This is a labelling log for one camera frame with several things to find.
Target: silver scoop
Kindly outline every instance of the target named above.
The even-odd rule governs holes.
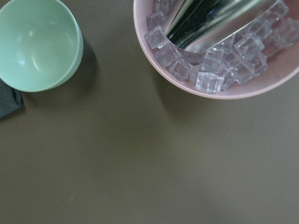
[[[177,0],[163,24],[178,47],[201,53],[261,16],[278,0]]]

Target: shiny metal surface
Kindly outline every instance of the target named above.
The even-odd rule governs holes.
[[[242,29],[277,0],[178,0],[164,23],[178,47],[203,52]]]

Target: mint green bowl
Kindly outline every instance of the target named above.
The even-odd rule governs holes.
[[[0,78],[28,92],[54,88],[80,65],[83,39],[59,0],[12,0],[0,10]]]

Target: dark cloth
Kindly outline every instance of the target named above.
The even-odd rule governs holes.
[[[0,118],[19,109],[21,105],[21,92],[6,85],[0,79]]]

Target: pink bowl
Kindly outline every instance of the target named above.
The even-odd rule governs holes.
[[[294,0],[285,0],[290,8],[287,16],[299,20],[299,4]],[[214,99],[239,99],[252,97],[280,86],[299,72],[299,43],[289,49],[285,49],[270,60],[268,60],[268,70],[259,77],[254,78],[243,86],[234,85],[227,91],[221,91],[218,94],[206,94],[196,90],[195,86],[188,81],[180,82],[167,70],[163,69],[156,61],[151,50],[148,48],[144,39],[147,33],[146,16],[153,13],[153,0],[134,0],[134,23],[137,37],[141,48],[147,59],[154,68],[170,83],[178,88],[185,90],[197,96]]]

